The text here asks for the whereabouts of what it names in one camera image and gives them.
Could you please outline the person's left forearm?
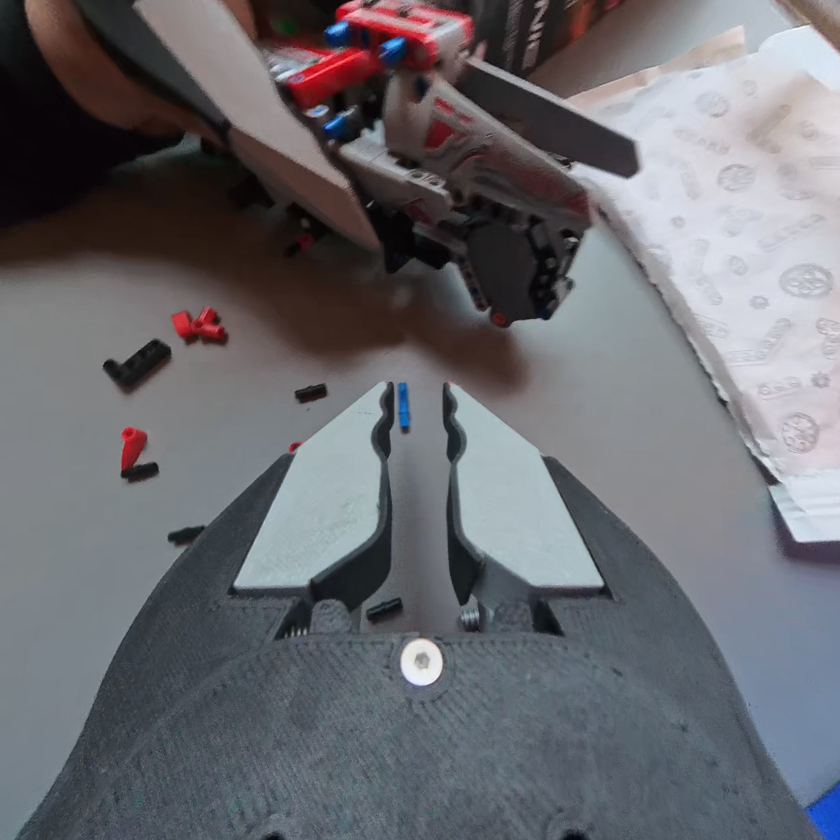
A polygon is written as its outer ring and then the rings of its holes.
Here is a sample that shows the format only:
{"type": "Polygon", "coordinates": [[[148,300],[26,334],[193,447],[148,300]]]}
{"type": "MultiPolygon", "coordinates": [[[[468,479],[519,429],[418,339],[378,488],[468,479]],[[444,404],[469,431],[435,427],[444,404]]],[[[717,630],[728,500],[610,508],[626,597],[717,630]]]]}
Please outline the person's left forearm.
{"type": "Polygon", "coordinates": [[[91,116],[49,68],[24,2],[2,1],[2,228],[60,210],[113,168],[182,138],[183,133],[156,137],[121,129],[91,116]]]}

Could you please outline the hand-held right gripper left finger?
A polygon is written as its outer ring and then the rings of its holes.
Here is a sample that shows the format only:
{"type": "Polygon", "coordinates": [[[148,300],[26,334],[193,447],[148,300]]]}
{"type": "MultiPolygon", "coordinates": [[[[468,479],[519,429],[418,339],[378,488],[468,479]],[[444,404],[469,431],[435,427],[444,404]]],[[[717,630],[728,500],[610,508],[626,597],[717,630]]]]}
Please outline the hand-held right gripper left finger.
{"type": "Polygon", "coordinates": [[[235,594],[355,611],[381,587],[392,565],[393,423],[394,385],[379,382],[288,456],[235,594]]]}

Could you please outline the printed paper bag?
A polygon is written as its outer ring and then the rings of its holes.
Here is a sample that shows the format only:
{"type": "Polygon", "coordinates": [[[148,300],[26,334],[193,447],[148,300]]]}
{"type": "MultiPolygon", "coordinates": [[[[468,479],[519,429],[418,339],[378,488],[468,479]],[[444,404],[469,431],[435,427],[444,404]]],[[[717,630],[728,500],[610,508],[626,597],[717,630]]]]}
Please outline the printed paper bag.
{"type": "Polygon", "coordinates": [[[838,90],[742,27],[572,103],[637,143],[581,166],[762,467],[838,492],[838,90]]]}

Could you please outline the black lego set box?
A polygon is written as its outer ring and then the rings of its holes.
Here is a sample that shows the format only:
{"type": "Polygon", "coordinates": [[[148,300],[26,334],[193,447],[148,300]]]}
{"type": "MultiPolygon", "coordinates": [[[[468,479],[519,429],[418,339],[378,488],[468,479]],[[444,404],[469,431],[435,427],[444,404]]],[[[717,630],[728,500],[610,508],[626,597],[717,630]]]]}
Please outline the black lego set box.
{"type": "Polygon", "coordinates": [[[473,19],[485,62],[527,77],[623,1],[446,1],[438,5],[473,19]]]}

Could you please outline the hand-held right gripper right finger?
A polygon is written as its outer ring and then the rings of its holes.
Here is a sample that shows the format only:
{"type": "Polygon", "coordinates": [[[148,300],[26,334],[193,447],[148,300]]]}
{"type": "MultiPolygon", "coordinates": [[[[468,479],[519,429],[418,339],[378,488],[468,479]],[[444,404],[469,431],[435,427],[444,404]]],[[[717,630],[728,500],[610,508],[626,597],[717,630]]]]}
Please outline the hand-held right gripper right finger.
{"type": "Polygon", "coordinates": [[[444,384],[448,571],[458,603],[485,608],[600,594],[605,582],[535,445],[444,384]]]}

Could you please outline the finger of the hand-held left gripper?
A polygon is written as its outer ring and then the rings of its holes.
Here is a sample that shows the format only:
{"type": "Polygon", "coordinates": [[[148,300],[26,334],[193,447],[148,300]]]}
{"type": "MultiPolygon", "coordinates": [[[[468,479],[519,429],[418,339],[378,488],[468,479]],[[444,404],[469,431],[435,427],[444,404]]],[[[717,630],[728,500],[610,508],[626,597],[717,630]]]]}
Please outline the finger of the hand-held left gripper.
{"type": "Polygon", "coordinates": [[[230,123],[237,157],[286,198],[364,249],[381,243],[348,178],[281,98],[261,52],[217,1],[142,1],[144,22],[230,123]]]}

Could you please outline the red grey lego vehicle model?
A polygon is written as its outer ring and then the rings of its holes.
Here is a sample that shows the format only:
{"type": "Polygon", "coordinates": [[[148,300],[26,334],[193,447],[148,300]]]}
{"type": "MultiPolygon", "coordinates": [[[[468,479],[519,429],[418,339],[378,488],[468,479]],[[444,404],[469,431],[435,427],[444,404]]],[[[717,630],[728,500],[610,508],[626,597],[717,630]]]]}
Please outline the red grey lego vehicle model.
{"type": "Polygon", "coordinates": [[[293,113],[350,178],[388,273],[454,266],[492,323],[550,320],[592,224],[583,164],[630,178],[637,147],[487,64],[471,16],[346,2],[322,43],[258,42],[293,113]]]}

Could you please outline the blue plastic bin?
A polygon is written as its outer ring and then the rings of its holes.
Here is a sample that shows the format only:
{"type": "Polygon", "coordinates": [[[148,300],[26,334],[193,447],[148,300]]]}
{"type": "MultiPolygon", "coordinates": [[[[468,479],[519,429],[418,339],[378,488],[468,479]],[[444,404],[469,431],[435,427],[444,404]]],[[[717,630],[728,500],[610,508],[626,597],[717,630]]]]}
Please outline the blue plastic bin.
{"type": "Polygon", "coordinates": [[[824,839],[839,839],[839,787],[825,793],[806,809],[815,829],[824,839]]]}

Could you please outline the person's left hand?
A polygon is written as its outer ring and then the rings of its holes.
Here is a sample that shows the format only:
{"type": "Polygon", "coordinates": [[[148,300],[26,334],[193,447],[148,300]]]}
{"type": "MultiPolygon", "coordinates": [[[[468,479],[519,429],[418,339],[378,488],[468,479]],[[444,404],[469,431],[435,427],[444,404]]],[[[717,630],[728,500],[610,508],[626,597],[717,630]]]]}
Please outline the person's left hand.
{"type": "Polygon", "coordinates": [[[154,137],[192,133],[222,141],[201,118],[126,77],[70,1],[25,1],[29,29],[64,90],[92,117],[154,137]]]}

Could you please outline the black angled lego connector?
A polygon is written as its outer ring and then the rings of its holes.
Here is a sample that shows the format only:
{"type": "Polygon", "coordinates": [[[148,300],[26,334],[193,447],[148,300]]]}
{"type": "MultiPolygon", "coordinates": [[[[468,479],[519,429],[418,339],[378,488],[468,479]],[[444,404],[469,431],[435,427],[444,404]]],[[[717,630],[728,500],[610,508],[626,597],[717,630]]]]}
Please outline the black angled lego connector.
{"type": "Polygon", "coordinates": [[[105,360],[102,369],[120,390],[129,392],[147,379],[172,357],[172,348],[160,339],[153,339],[124,361],[105,360]]]}

